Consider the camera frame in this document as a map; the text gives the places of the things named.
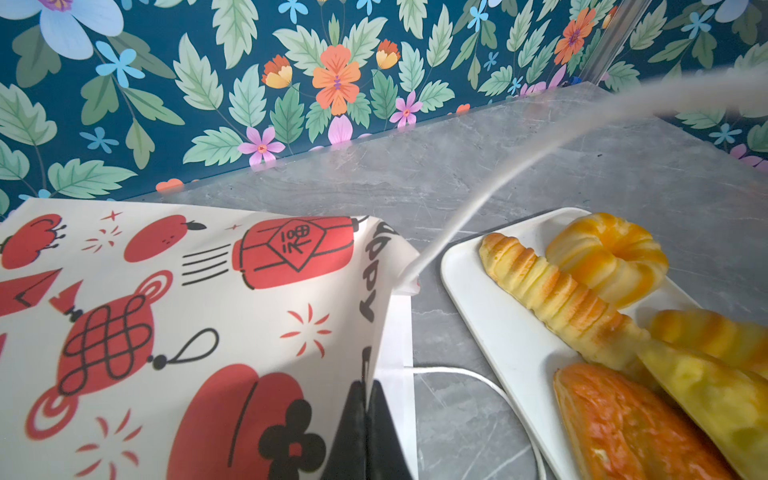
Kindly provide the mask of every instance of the white tray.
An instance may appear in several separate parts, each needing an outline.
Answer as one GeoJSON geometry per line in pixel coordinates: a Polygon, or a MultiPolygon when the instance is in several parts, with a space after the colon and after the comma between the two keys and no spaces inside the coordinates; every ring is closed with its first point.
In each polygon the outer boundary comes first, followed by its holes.
{"type": "MultiPolygon", "coordinates": [[[[537,255],[544,255],[546,246],[566,225],[589,213],[561,208],[496,231],[517,237],[537,255]]],[[[552,379],[558,369],[583,360],[485,273],[478,255],[482,238],[466,240],[445,252],[442,282],[554,474],[560,480],[575,480],[580,475],[561,423],[552,379]]],[[[621,312],[647,326],[658,310],[696,306],[694,299],[666,278],[658,290],[621,312]]]]}

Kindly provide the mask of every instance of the marble surface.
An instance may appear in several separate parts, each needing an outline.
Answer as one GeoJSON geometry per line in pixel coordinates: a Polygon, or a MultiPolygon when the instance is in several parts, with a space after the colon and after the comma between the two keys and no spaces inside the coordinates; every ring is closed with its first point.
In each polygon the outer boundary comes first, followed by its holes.
{"type": "MultiPolygon", "coordinates": [[[[606,95],[580,84],[138,200],[291,215],[371,214],[422,250],[516,145],[606,95]]],[[[559,207],[607,211],[646,227],[669,256],[669,277],[702,306],[764,322],[767,201],[768,177],[650,118],[593,131],[558,149],[494,195],[456,239],[559,207]]],[[[414,364],[459,366],[494,379],[440,281],[439,262],[420,282],[412,301],[414,364]]],[[[415,394],[422,480],[535,477],[519,421],[487,386],[429,374],[415,377],[415,394]]]]}

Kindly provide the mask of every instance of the orange flower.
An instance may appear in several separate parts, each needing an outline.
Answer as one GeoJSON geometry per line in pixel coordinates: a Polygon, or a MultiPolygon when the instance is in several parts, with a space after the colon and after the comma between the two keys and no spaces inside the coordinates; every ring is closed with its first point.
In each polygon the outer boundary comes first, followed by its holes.
{"type": "Polygon", "coordinates": [[[614,19],[614,15],[616,15],[616,11],[618,10],[618,7],[613,7],[610,12],[608,12],[608,15],[605,15],[605,20],[603,20],[603,29],[608,28],[608,26],[611,24],[611,20],[614,19]]]}
{"type": "Polygon", "coordinates": [[[592,21],[596,13],[595,10],[585,8],[579,12],[575,20],[571,20],[571,23],[565,27],[565,30],[563,30],[564,38],[561,38],[558,46],[554,48],[554,52],[558,54],[554,58],[555,64],[567,64],[574,53],[584,47],[584,39],[592,33],[592,21]]]}
{"type": "Polygon", "coordinates": [[[376,63],[379,68],[386,70],[395,66],[400,59],[400,52],[397,51],[397,44],[394,41],[385,40],[379,44],[379,51],[376,52],[376,63]]]}
{"type": "Polygon", "coordinates": [[[315,68],[312,79],[314,88],[322,88],[317,94],[317,102],[322,108],[333,104],[331,113],[343,115],[346,113],[346,102],[355,103],[360,89],[352,82],[360,79],[360,65],[356,61],[349,63],[352,52],[343,45],[328,47],[320,61],[325,68],[315,68]]]}
{"type": "Polygon", "coordinates": [[[267,87],[285,88],[290,85],[292,79],[293,69],[287,58],[277,55],[272,61],[268,61],[264,65],[264,75],[261,77],[261,82],[267,87]]]}

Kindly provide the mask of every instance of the floral wallpaper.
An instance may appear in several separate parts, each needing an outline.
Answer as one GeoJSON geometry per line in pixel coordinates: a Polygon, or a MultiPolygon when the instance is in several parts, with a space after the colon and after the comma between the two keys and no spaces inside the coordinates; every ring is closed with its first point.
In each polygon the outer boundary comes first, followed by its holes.
{"type": "MultiPolygon", "coordinates": [[[[768,66],[767,15],[765,0],[653,0],[604,87],[622,91],[659,75],[768,66]]],[[[668,121],[768,173],[768,111],[685,111],[668,121]]]]}
{"type": "Polygon", "coordinates": [[[556,88],[615,2],[0,0],[0,220],[556,88]]]}

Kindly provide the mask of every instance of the yellow pastry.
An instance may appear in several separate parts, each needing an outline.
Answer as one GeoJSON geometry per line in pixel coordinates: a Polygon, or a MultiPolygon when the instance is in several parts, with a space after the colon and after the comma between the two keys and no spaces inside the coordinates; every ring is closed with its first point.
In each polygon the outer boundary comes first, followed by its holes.
{"type": "Polygon", "coordinates": [[[546,255],[616,308],[656,290],[669,270],[667,256],[647,230],[609,214],[577,218],[549,244],[546,255]]]}
{"type": "Polygon", "coordinates": [[[637,354],[744,480],[768,478],[768,380],[654,339],[637,354]]]}
{"type": "Polygon", "coordinates": [[[649,330],[655,339],[698,350],[768,379],[768,329],[764,326],[691,309],[663,310],[651,320],[649,330]]]}
{"type": "Polygon", "coordinates": [[[518,239],[491,233],[480,246],[488,275],[587,361],[622,370],[648,336],[628,316],[518,239]]]}
{"type": "Polygon", "coordinates": [[[621,374],[577,363],[554,375],[583,480],[736,480],[681,412],[621,374]]]}

